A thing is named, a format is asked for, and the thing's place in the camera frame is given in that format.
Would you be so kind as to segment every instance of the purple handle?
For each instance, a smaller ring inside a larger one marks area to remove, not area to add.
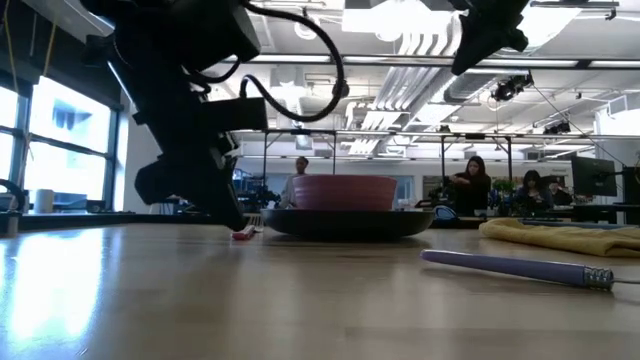
[[[585,266],[547,261],[472,255],[450,251],[422,250],[422,259],[447,265],[587,287]]]

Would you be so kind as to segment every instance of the wire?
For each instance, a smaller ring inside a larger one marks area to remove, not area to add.
[[[51,63],[51,53],[53,52],[53,40],[56,37],[56,28],[58,27],[58,13],[56,12],[53,18],[53,24],[51,25],[51,35],[49,36],[49,46],[47,47],[47,57],[44,61],[44,69],[42,70],[42,76],[46,77],[49,71],[49,64]]]
[[[313,21],[305,17],[288,13],[285,11],[264,9],[251,4],[249,0],[240,0],[240,2],[242,6],[244,6],[247,10],[253,13],[295,21],[297,23],[300,23],[308,27],[309,29],[311,29],[311,31],[318,34],[318,37],[320,37],[320,39],[325,43],[327,48],[329,48],[329,52],[331,53],[331,57],[333,58],[333,61],[336,64],[336,69],[338,72],[338,79],[333,88],[333,97],[331,98],[331,101],[329,101],[329,104],[327,104],[327,106],[324,109],[322,109],[319,113],[315,115],[303,116],[287,110],[287,108],[280,105],[280,103],[278,103],[278,101],[276,101],[276,99],[274,99],[271,96],[271,94],[269,94],[267,89],[265,89],[265,87],[260,83],[260,81],[253,75],[245,75],[244,78],[242,79],[242,82],[240,83],[240,97],[242,98],[247,97],[247,85],[249,81],[251,81],[256,86],[260,94],[264,97],[264,99],[269,103],[269,105],[271,105],[279,113],[283,114],[284,116],[292,120],[308,123],[308,122],[315,122],[315,121],[321,120],[325,118],[327,115],[329,115],[333,110],[335,110],[336,106],[338,105],[338,102],[340,102],[341,95],[345,90],[345,88],[348,89],[347,83],[344,77],[344,65],[342,63],[342,57],[340,56],[340,52],[338,51],[338,48],[333,43],[329,35],[327,35],[327,33],[324,30],[322,30],[320,26],[316,25]]]
[[[576,124],[574,124],[573,122],[571,122],[571,120],[569,120],[569,117],[567,117],[562,111],[560,111],[555,105],[553,105],[553,103],[549,100],[549,98],[547,98],[542,91],[540,91],[540,89],[538,89],[537,86],[532,85],[534,89],[536,89],[536,91],[540,94],[540,96],[542,96],[542,98],[560,115],[562,116],[562,118],[568,122],[569,124],[571,124],[571,126],[573,126],[574,128],[576,128],[576,130],[578,130],[582,136],[584,136],[586,139],[588,139],[589,141],[591,141],[593,143],[593,145],[595,145],[598,149],[602,150],[605,154],[609,155],[613,160],[619,162],[622,166],[627,166],[624,162],[622,162],[622,160],[618,159],[617,157],[613,156],[609,151],[607,151],[607,149],[605,149],[603,146],[601,146],[600,144],[598,144],[595,140],[593,140],[587,133],[585,133],[584,131],[582,131],[579,127],[576,126]]]
[[[233,66],[231,66],[229,71],[227,71],[222,76],[211,77],[211,76],[207,76],[202,73],[199,73],[197,71],[191,71],[191,70],[189,71],[189,74],[192,76],[192,79],[195,79],[196,81],[206,82],[207,84],[220,84],[229,80],[229,78],[236,72],[236,70],[238,70],[239,67],[240,67],[240,59],[236,60],[236,62],[233,64]]]

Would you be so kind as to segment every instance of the white wall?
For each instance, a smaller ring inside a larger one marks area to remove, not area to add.
[[[122,103],[125,110],[120,119],[114,208],[147,214],[150,207],[142,202],[134,184],[138,170],[154,162],[160,155],[160,148],[147,127],[138,126],[133,120],[131,103],[124,94]]]

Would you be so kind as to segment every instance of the wooden table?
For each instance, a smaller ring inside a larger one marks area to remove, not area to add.
[[[0,359],[634,359],[640,287],[612,294],[427,264],[432,247],[611,266],[432,230],[395,244],[129,225],[1,240]]]

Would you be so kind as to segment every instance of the red object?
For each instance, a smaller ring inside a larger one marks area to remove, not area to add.
[[[296,207],[305,210],[389,211],[397,181],[383,176],[306,175],[293,179]]]

